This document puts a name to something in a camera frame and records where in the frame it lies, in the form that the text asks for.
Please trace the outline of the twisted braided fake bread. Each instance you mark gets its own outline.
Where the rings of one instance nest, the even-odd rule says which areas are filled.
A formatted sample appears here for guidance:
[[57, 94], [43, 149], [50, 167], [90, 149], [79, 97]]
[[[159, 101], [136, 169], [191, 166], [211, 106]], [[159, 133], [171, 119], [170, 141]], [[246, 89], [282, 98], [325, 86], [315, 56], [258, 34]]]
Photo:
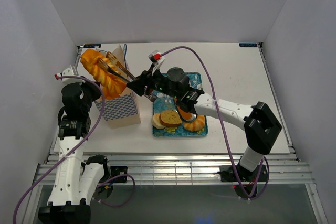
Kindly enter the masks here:
[[118, 94], [118, 97], [126, 89], [126, 83], [119, 77], [104, 71], [98, 66], [97, 60], [102, 59], [114, 71], [116, 67], [109, 62], [109, 59], [95, 49], [87, 49], [80, 57], [80, 62], [86, 71], [101, 84], [102, 90], [109, 90], [111, 93]]

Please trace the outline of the blue checkered paper bag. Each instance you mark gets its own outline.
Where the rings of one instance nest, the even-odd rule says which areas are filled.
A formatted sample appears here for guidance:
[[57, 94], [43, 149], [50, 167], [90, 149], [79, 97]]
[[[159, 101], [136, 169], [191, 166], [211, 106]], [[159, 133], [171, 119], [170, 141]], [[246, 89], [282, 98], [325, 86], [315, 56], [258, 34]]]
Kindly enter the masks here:
[[[107, 52], [116, 57], [120, 65], [129, 70], [128, 64], [126, 62], [126, 44], [118, 45], [114, 51], [111, 51], [111, 47], [108, 49], [102, 49], [100, 52], [106, 56]], [[103, 111], [103, 118], [107, 124], [113, 128], [125, 127], [135, 124], [140, 124], [140, 112], [137, 101], [137, 95], [126, 88], [119, 97], [115, 99], [109, 99], [107, 96]]]

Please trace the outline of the fake croissant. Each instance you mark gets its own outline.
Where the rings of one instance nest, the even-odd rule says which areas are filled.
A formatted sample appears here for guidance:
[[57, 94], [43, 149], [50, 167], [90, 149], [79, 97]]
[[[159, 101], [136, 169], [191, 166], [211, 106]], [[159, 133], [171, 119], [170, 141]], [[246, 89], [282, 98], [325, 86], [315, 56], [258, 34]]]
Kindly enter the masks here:
[[184, 129], [190, 132], [200, 131], [204, 128], [204, 126], [205, 126], [205, 116], [204, 115], [198, 115], [193, 122], [183, 123]]

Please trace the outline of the orange long fake bread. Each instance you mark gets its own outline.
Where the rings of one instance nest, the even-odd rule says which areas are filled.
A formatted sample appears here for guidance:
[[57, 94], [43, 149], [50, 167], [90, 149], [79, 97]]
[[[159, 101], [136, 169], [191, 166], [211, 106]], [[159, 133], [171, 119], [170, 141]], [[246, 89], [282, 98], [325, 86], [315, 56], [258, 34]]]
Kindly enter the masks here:
[[109, 90], [103, 90], [103, 94], [106, 100], [113, 100], [118, 97], [118, 94], [111, 93]]

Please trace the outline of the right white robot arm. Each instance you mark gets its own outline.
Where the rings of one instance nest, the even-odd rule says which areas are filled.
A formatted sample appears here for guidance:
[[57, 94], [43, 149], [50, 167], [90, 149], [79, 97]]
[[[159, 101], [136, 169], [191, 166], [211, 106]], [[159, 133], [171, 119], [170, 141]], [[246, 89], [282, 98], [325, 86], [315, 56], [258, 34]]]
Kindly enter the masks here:
[[161, 74], [159, 70], [145, 70], [127, 87], [139, 96], [149, 95], [152, 91], [166, 94], [175, 98], [176, 105], [184, 112], [219, 119], [243, 130], [247, 148], [235, 166], [242, 180], [250, 180], [256, 175], [259, 163], [270, 153], [282, 130], [266, 103], [243, 105], [216, 100], [214, 95], [191, 87], [188, 75], [181, 68], [171, 68], [167, 74]]

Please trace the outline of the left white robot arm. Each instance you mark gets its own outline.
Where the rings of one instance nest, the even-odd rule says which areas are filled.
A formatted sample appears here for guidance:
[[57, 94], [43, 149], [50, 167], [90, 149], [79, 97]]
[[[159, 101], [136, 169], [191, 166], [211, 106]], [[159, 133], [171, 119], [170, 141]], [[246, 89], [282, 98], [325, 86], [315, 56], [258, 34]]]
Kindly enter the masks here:
[[65, 85], [61, 94], [56, 178], [47, 205], [39, 208], [38, 219], [42, 223], [89, 223], [89, 204], [96, 186], [111, 177], [111, 168], [102, 155], [82, 162], [92, 128], [89, 112], [101, 92], [97, 84], [84, 81]]

